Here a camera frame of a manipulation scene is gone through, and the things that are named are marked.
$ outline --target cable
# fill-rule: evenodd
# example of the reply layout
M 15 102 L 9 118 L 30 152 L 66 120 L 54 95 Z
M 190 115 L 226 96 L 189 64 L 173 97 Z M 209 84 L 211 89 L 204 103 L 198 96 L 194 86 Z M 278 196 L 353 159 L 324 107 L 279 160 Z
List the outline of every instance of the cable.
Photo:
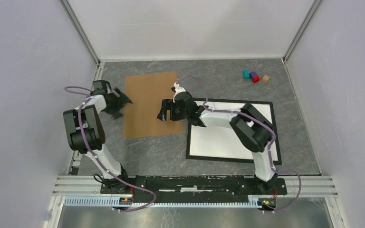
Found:
M 89 96 L 86 98 L 86 100 L 79 106 L 79 109 L 77 110 L 77 120 L 78 120 L 78 123 L 79 123 L 79 126 L 83 126 L 83 123 L 82 123 L 82 108 L 92 99 L 92 97 L 90 97 L 89 94 L 84 94 L 84 93 L 80 93 L 80 92 L 75 92 L 75 91 L 70 91 L 68 90 L 69 88 L 78 88 L 78 89 L 84 89 L 84 90 L 88 90 L 90 91 L 89 89 L 86 89 L 86 88 L 83 88 L 83 87 L 78 87 L 78 86 L 67 86 L 65 87 L 65 91 L 67 92 L 70 92 L 70 93 L 73 93 L 73 94 L 80 94 L 80 95 L 86 95 L 86 96 Z M 141 209 L 144 209 L 146 207 L 148 207 L 149 205 L 151 205 L 152 203 L 154 203 L 154 201 L 156 200 L 156 194 L 149 190 L 149 189 L 145 189 L 145 188 L 141 188 L 141 187 L 138 187 L 138 186 L 135 186 L 133 184 L 130 184 L 122 179 L 120 179 L 117 175 L 113 174 L 109 169 L 107 169 L 103 164 L 102 162 L 98 159 L 98 156 L 96 153 L 93 152 L 93 150 L 90 148 L 89 146 L 89 143 L 87 142 L 87 138 L 86 138 L 86 134 L 85 134 L 85 129 L 83 127 L 80 128 L 80 132 L 82 133 L 82 138 L 83 138 L 83 142 L 85 143 L 85 146 L 87 148 L 87 150 L 93 155 L 93 157 L 95 157 L 97 163 L 100 165 L 100 167 L 103 169 L 103 170 L 106 170 L 108 174 L 110 174 L 112 177 L 114 177 L 115 179 L 117 179 L 119 182 L 131 187 L 131 188 L 136 188 L 136 189 L 139 189 L 139 190 L 142 190 L 142 191 L 146 191 L 146 192 L 149 192 L 150 194 L 153 195 L 153 199 L 142 205 L 142 206 L 139 206 L 137 208 L 133 208 L 133 209 L 128 209 L 128 210 L 120 210 L 118 209 L 118 212 L 132 212 L 132 211 L 137 211 L 137 210 L 141 210 Z
M 268 214 L 273 214 L 273 213 L 276 213 L 278 211 L 286 210 L 289 207 L 293 206 L 293 204 L 298 200 L 298 197 L 300 196 L 300 192 L 301 192 L 301 177 L 300 177 L 300 174 L 297 171 L 295 171 L 295 170 L 277 171 L 276 169 L 273 168 L 273 159 L 272 159 L 272 155 L 271 155 L 270 149 L 271 149 L 272 144 L 276 140 L 276 134 L 275 134 L 275 132 L 272 129 L 270 129 L 267 125 L 265 125 L 264 123 L 262 123 L 261 121 L 255 119 L 254 117 L 252 117 L 250 115 L 247 115 L 245 113 L 242 113 L 242 112 L 239 112 L 239 111 L 232 111 L 232 110 L 212 109 L 212 108 L 209 108 L 209 107 L 205 106 L 205 104 L 208 102 L 208 93 L 206 92 L 206 89 L 205 89 L 205 86 L 203 85 L 203 83 L 199 79 L 197 79 L 195 76 L 187 76 L 187 77 L 184 77 L 181 80 L 179 79 L 177 81 L 177 83 L 183 81 L 186 78 L 193 78 L 193 79 L 195 79 L 199 83 L 199 85 L 201 86 L 202 90 L 204 91 L 204 93 L 205 93 L 205 101 L 202 104 L 202 106 L 203 106 L 204 109 L 206 109 L 208 111 L 216 112 L 216 113 L 234 113 L 234 114 L 242 115 L 242 116 L 244 116 L 246 118 L 249 118 L 254 123 L 257 123 L 257 124 L 261 125 L 263 128 L 267 129 L 272 134 L 272 140 L 267 145 L 270 168 L 276 174 L 284 174 L 284 173 L 294 173 L 294 174 L 296 174 L 297 177 L 298 177 L 298 192 L 297 192 L 296 197 L 294 198 L 294 200 L 290 204 L 288 204 L 288 205 L 286 205 L 286 206 L 284 206 L 281 209 L 278 209 L 276 211 L 262 211 L 262 212 L 263 213 L 268 213 Z

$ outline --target black frame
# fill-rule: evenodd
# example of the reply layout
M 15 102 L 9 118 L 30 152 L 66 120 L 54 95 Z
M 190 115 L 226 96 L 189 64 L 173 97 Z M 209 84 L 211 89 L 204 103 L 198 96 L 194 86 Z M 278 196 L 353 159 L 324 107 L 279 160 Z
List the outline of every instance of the black frame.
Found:
M 194 101 L 205 101 L 204 98 L 193 98 Z M 278 156 L 277 161 L 273 161 L 274 165 L 282 165 L 282 158 L 280 156 L 280 148 L 279 148 L 279 137 L 278 131 L 276 129 L 276 120 L 275 120 L 275 112 L 273 111 L 273 104 L 270 101 L 244 101 L 244 100 L 225 100 L 225 99 L 208 99 L 208 102 L 225 102 L 225 103 L 251 103 L 251 104 L 263 104 L 269 105 L 271 116 L 272 116 L 272 128 L 276 134 L 276 154 Z M 187 134 L 187 150 L 185 154 L 186 159 L 193 160 L 205 160 L 205 161 L 216 161 L 216 162 L 238 162 L 238 163 L 254 163 L 254 160 L 250 159 L 240 159 L 240 158 L 217 158 L 217 157 L 204 157 L 204 156 L 196 156 L 190 155 L 190 146 L 191 146 L 191 127 L 192 125 L 188 123 L 188 134 Z

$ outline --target wooden cube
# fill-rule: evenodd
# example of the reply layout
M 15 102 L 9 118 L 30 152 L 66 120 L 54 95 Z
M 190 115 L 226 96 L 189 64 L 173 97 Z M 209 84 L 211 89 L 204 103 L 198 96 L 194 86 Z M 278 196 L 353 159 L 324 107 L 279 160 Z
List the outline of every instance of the wooden cube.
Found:
M 264 77 L 262 78 L 262 82 L 263 83 L 267 83 L 269 80 L 269 76 L 268 75 L 264 75 Z

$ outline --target white baseboard trim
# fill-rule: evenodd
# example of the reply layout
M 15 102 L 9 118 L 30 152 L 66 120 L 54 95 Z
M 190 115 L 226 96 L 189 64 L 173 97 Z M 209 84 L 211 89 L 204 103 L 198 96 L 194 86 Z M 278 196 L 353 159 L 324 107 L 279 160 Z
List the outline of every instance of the white baseboard trim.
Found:
M 198 57 L 144 57 L 144 58 L 107 58 L 102 59 L 101 62 L 138 62 L 138 61 L 169 61 L 169 60 L 210 60 L 210 59 L 253 59 L 253 58 L 282 58 L 282 56 L 198 56 Z

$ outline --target purple cable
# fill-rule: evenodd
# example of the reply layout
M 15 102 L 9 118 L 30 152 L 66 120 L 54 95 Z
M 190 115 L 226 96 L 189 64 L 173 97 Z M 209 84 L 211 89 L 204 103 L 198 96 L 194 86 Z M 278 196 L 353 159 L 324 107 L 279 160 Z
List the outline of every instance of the purple cable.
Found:
M 67 87 L 65 87 L 65 91 L 67 91 L 69 93 L 72 93 L 72 94 L 80 94 L 80 95 L 85 95 L 85 96 L 90 96 L 90 94 L 76 92 L 76 91 L 72 91 L 72 90 L 69 90 L 69 89 L 84 89 L 84 90 L 87 90 L 87 91 L 91 92 L 90 89 L 87 89 L 87 88 L 84 88 L 84 87 L 80 87 L 80 86 L 67 86 Z
M 280 209 L 278 209 L 278 210 L 275 210 L 275 211 L 265 211 L 265 210 L 264 210 L 263 212 L 264 212 L 264 213 L 267 213 L 267 214 L 274 214 L 274 213 L 276 213 L 276 212 L 279 212 L 279 211 L 282 211 L 282 210 L 286 210 L 286 209 L 288 209 L 289 207 L 293 206 L 293 204 L 294 204 L 294 203 L 298 200 L 298 198 L 299 198 L 299 196 L 300 196 L 300 192 L 301 192 L 301 177 L 300 177 L 300 174 L 299 174 L 297 171 L 295 171 L 295 170 L 283 170 L 283 171 L 277 171 L 276 169 L 274 169 L 274 168 L 273 168 L 273 159 L 272 159 L 272 155 L 271 155 L 271 151 L 270 151 L 270 149 L 271 149 L 271 146 L 272 146 L 272 144 L 274 143 L 274 141 L 275 141 L 275 139 L 276 139 L 276 134 L 275 134 L 275 132 L 274 132 L 272 129 L 270 129 L 267 125 L 265 125 L 264 123 L 262 123 L 261 121 L 259 121 L 259 120 L 255 119 L 254 117 L 252 117 L 252 116 L 250 116 L 250 115 L 247 115 L 247 114 L 245 114 L 245 113 L 242 113 L 242 112 L 239 112 L 239 111 L 232 111 L 232 110 L 211 109 L 211 108 L 209 108 L 209 107 L 205 106 L 205 104 L 208 102 L 208 93 L 207 93 L 207 92 L 206 92 L 206 90 L 205 90 L 205 86 L 202 84 L 202 82 L 201 82 L 199 79 L 197 79 L 195 76 L 187 76 L 187 77 L 182 78 L 181 80 L 179 79 L 179 80 L 177 81 L 177 83 L 179 83 L 179 82 L 181 82 L 181 81 L 183 81 L 184 79 L 189 78 L 189 77 L 190 77 L 190 78 L 195 79 L 195 80 L 199 83 L 199 85 L 202 87 L 202 90 L 203 90 L 203 91 L 204 91 L 204 93 L 205 93 L 205 102 L 203 102 L 203 104 L 202 104 L 202 106 L 203 106 L 203 108 L 204 108 L 205 110 L 208 110 L 208 111 L 211 111 L 211 112 L 216 112 L 216 113 L 234 113 L 234 114 L 242 115 L 242 116 L 244 116 L 244 117 L 249 118 L 249 119 L 250 119 L 250 120 L 252 120 L 253 122 L 255 122 L 255 123 L 257 123 L 257 124 L 261 125 L 263 128 L 267 129 L 267 130 L 268 130 L 268 131 L 272 134 L 272 140 L 270 141 L 270 143 L 269 143 L 269 144 L 268 144 L 268 146 L 267 146 L 270 168 L 271 168 L 271 170 L 272 170 L 274 173 L 276 173 L 276 174 L 284 174 L 284 173 L 288 173 L 288 172 L 291 172 L 291 173 L 296 174 L 296 175 L 297 175 L 297 177 L 298 177 L 298 192 L 297 192 L 296 197 L 294 198 L 294 200 L 293 200 L 290 204 L 288 204 L 288 205 L 286 205 L 286 206 L 284 206 L 284 207 L 282 207 L 282 208 L 280 208 Z
M 86 95 L 88 96 L 88 98 L 79 106 L 79 109 L 77 111 L 77 118 L 78 118 L 78 122 L 79 122 L 79 126 L 83 126 L 83 123 L 82 123 L 82 108 L 83 106 L 85 106 L 85 104 L 87 102 L 89 102 L 92 98 L 89 97 L 90 94 L 85 94 L 85 93 L 81 93 L 81 92 L 75 92 L 75 91 L 71 91 L 69 90 L 70 88 L 76 88 L 76 89 L 84 89 L 84 90 L 87 90 L 87 91 L 90 91 L 90 89 L 87 89 L 87 88 L 83 88 L 83 87 L 79 87 L 79 86 L 67 86 L 65 87 L 65 91 L 69 92 L 69 93 L 73 93 L 73 94 L 80 94 L 80 95 Z M 85 129 L 83 127 L 80 128 L 80 132 L 82 133 L 82 138 L 83 138 L 83 141 L 85 142 L 85 146 L 87 148 L 87 150 L 96 158 L 97 157 L 97 154 L 93 152 L 93 150 L 90 148 L 89 146 L 89 143 L 87 142 L 87 138 L 86 138 L 86 134 L 85 134 Z M 103 170 L 107 170 L 108 169 L 101 163 L 101 161 L 96 158 L 96 161 L 97 163 L 100 165 L 100 167 L 103 169 Z M 128 209 L 128 210 L 118 210 L 118 212 L 132 212 L 132 211 L 137 211 L 137 210 L 141 210 L 141 209 L 144 209 L 146 207 L 148 207 L 150 204 L 154 203 L 154 201 L 156 200 L 156 194 L 153 192 L 153 191 L 150 191 L 149 189 L 145 189 L 145 188 L 141 188 L 141 187 L 138 187 L 138 186 L 135 186 L 133 184 L 130 184 L 122 179 L 120 179 L 119 177 L 117 177 L 115 174 L 113 174 L 112 172 L 108 171 L 108 174 L 110 174 L 112 177 L 114 177 L 115 179 L 117 179 L 119 182 L 129 186 L 129 187 L 132 187 L 132 188 L 135 188 L 135 189 L 139 189 L 139 190 L 142 190 L 142 191 L 146 191 L 146 192 L 149 192 L 150 194 L 153 195 L 153 199 L 142 205 L 142 206 L 139 206 L 137 208 L 133 208 L 133 209 Z

